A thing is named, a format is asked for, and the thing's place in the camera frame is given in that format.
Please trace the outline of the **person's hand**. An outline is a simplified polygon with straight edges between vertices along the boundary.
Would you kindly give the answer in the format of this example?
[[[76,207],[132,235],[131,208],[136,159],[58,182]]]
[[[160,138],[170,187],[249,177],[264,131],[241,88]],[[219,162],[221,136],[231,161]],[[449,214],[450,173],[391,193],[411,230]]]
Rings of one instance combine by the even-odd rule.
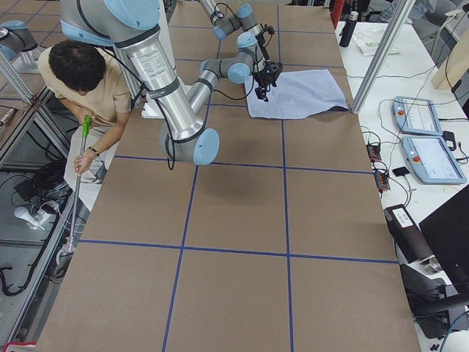
[[[87,153],[84,153],[83,155],[76,157],[74,160],[75,172],[78,175],[83,174],[85,171],[87,171],[90,168],[92,161],[93,161],[93,157],[88,155]]]

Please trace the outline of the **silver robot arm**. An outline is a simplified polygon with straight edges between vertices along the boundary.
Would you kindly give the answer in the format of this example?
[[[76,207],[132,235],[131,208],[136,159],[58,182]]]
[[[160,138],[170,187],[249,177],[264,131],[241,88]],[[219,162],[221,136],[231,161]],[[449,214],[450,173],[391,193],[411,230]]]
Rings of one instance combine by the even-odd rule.
[[[256,38],[265,32],[265,28],[258,22],[252,6],[248,3],[239,7],[237,11],[220,1],[200,0],[198,3],[210,19],[218,40],[224,40],[237,30],[252,33]]]
[[[230,17],[220,11],[217,1],[200,4],[219,40],[237,30],[241,34],[237,37],[237,54],[203,62],[200,77],[187,92],[159,40],[160,25],[166,22],[159,1],[62,1],[60,9],[66,37],[115,46],[131,60],[166,121],[159,144],[168,159],[208,165],[218,154],[220,138],[197,114],[217,83],[227,78],[242,84],[252,77],[258,85],[256,96],[267,101],[267,93],[276,85],[283,65],[271,61],[266,50],[264,34],[273,34],[273,27],[262,26],[250,4],[244,4]]]

